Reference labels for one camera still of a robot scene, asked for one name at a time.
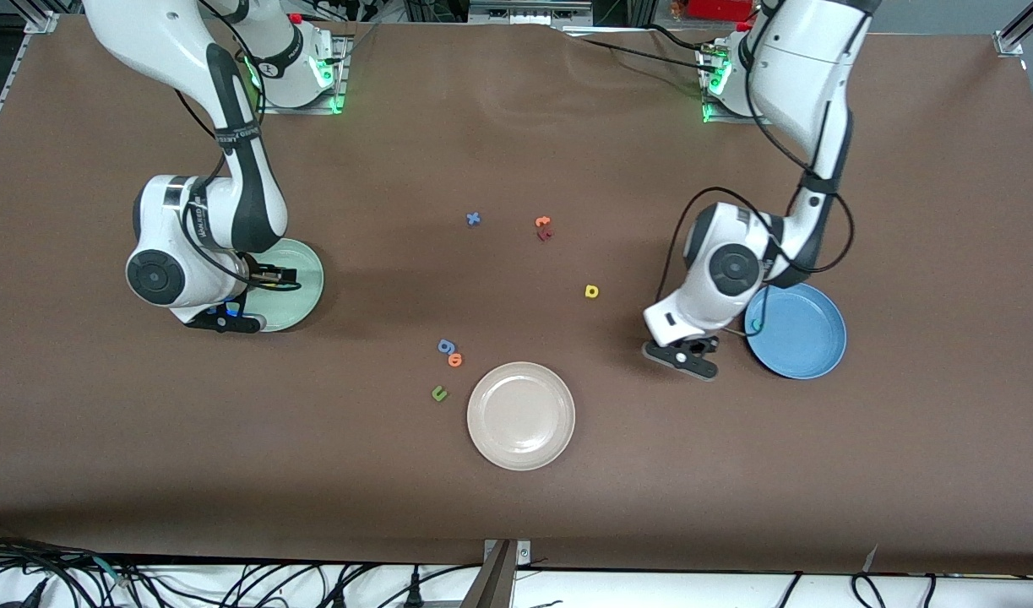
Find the beige plate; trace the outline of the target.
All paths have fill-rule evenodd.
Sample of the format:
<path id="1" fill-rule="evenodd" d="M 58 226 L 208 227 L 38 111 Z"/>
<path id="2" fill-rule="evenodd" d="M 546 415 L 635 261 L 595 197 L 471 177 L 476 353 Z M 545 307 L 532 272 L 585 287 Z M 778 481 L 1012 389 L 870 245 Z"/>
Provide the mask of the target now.
<path id="1" fill-rule="evenodd" d="M 550 367 L 503 363 L 472 389 L 466 426 L 486 461 L 509 472 L 531 472 L 553 463 L 573 439 L 575 401 Z"/>

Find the green plate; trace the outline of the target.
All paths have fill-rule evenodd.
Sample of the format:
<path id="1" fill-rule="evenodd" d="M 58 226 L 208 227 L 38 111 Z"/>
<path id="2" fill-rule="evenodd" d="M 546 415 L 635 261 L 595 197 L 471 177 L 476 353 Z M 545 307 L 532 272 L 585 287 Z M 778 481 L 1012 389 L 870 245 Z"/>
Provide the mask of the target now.
<path id="1" fill-rule="evenodd" d="M 254 259 L 268 274 L 269 267 L 298 269 L 300 287 L 272 285 L 273 290 L 252 288 L 243 312 L 265 321 L 263 332 L 278 332 L 303 322 L 320 301 L 324 288 L 322 259 L 304 242 L 283 238 Z"/>

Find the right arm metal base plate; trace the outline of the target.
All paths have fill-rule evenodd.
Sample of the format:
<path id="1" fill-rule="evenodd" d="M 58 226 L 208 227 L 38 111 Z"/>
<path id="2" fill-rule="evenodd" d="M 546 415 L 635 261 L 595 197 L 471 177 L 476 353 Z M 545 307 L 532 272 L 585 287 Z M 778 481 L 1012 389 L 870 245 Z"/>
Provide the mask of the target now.
<path id="1" fill-rule="evenodd" d="M 316 31 L 295 62 L 279 77 L 263 69 L 265 114 L 338 115 L 343 111 L 349 88 L 354 39 Z"/>

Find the blue plate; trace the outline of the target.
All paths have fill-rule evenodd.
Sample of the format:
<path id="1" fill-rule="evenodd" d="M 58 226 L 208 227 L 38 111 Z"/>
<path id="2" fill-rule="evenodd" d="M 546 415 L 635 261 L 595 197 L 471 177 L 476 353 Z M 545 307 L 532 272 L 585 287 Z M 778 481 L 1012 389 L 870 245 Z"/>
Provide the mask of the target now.
<path id="1" fill-rule="evenodd" d="M 748 334 L 749 323 L 759 317 L 766 319 L 763 332 Z M 748 303 L 743 327 L 757 361 L 794 380 L 825 376 L 843 359 L 847 346 L 840 309 L 807 284 L 760 289 Z"/>

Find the red box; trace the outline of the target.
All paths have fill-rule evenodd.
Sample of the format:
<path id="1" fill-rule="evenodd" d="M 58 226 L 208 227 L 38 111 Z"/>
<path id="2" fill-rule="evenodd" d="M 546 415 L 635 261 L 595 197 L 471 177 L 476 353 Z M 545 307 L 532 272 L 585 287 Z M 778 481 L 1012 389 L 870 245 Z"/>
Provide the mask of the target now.
<path id="1" fill-rule="evenodd" d="M 685 12 L 712 22 L 747 22 L 758 0 L 685 0 Z"/>

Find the aluminium profile post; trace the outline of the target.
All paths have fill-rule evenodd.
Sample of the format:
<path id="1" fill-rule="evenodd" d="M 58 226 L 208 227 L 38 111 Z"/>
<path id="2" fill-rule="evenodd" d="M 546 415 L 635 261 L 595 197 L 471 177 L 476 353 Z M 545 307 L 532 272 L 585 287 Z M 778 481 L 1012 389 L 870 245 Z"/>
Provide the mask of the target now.
<path id="1" fill-rule="evenodd" d="M 493 541 L 459 608 L 512 608 L 519 557 L 516 540 Z"/>

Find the black equipment rack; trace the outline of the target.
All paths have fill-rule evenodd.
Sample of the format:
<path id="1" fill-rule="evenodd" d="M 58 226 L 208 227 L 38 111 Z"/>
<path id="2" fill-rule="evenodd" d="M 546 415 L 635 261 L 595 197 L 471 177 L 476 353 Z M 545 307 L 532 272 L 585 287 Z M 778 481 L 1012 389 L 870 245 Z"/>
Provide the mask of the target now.
<path id="1" fill-rule="evenodd" d="M 464 24 L 470 0 L 403 0 L 405 18 L 412 23 Z"/>

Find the grey device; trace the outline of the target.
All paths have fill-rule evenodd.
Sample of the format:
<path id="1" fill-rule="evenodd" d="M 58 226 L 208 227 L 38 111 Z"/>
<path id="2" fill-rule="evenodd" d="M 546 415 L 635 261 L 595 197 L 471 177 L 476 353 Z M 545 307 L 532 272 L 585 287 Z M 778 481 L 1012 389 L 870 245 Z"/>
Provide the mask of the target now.
<path id="1" fill-rule="evenodd" d="M 546 24 L 563 27 L 592 27 L 590 0 L 469 0 L 469 24 Z"/>

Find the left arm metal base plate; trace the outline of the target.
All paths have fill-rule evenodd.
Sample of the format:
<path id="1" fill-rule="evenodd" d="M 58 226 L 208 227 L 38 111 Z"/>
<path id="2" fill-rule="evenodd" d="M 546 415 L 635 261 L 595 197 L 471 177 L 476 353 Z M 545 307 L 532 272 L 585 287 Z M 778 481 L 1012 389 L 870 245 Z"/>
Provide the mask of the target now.
<path id="1" fill-rule="evenodd" d="M 762 111 L 763 101 L 781 104 L 789 95 L 790 64 L 762 62 L 754 77 L 742 61 L 742 35 L 729 35 L 706 43 L 695 52 L 700 74 L 705 122 L 770 124 Z"/>

